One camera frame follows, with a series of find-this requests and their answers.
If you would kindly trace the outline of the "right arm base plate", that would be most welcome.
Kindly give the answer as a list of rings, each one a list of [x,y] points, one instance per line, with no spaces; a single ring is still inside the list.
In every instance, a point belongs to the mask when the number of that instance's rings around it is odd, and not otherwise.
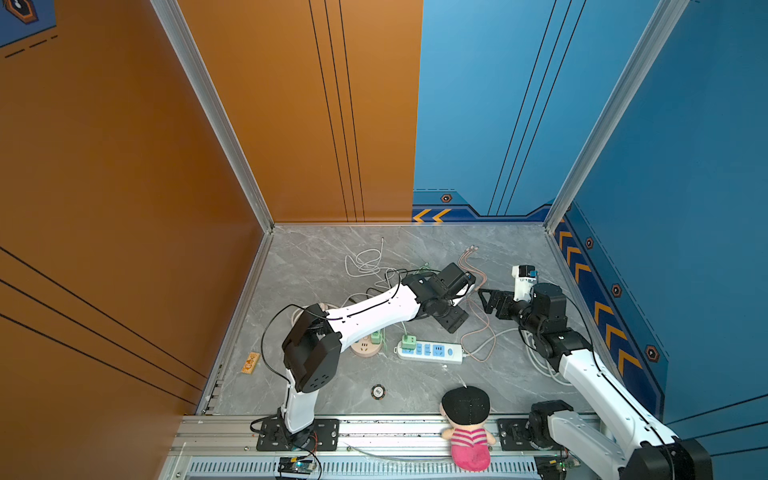
[[[503,451],[555,452],[565,447],[536,430],[527,418],[505,417],[496,421]]]

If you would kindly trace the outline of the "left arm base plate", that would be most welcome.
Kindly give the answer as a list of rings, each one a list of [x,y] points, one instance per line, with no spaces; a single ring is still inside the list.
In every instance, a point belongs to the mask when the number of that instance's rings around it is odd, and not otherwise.
[[[299,431],[290,433],[281,418],[268,418],[253,428],[258,451],[287,452],[308,450],[311,452],[335,451],[339,439],[338,419],[315,419],[313,423]]]

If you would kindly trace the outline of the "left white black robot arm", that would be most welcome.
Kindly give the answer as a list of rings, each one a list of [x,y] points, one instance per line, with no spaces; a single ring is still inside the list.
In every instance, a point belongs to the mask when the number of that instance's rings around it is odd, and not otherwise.
[[[455,332],[468,318],[461,303],[475,284],[474,274],[451,263],[440,271],[399,270],[392,287],[351,306],[303,307],[282,342],[287,393],[279,427],[289,444],[303,446],[313,437],[318,392],[336,374],[344,351],[376,331],[424,316]]]

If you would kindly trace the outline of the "white blue power strip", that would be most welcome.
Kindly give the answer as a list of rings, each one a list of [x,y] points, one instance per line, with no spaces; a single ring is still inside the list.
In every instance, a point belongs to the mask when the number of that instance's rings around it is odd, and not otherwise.
[[[459,344],[420,341],[414,345],[404,345],[399,342],[395,353],[400,359],[407,361],[439,363],[445,365],[461,365],[464,358]]]

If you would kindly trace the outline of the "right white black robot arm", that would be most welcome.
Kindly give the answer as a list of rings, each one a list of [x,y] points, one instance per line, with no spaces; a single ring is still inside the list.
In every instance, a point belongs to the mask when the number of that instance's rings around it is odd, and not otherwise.
[[[650,413],[604,366],[590,334],[568,324],[569,298],[551,283],[539,283],[527,300],[482,289],[483,310],[517,323],[529,353],[570,383],[589,403],[606,431],[588,425],[564,403],[531,408],[529,431],[540,447],[559,445],[601,479],[711,479],[710,454],[695,439],[684,440]]]

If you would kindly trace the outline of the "green charger adapter front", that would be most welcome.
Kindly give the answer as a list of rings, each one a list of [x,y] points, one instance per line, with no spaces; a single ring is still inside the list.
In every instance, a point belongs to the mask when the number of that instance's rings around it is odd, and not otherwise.
[[[400,349],[405,351],[414,351],[418,346],[417,338],[414,335],[404,334],[400,341]]]

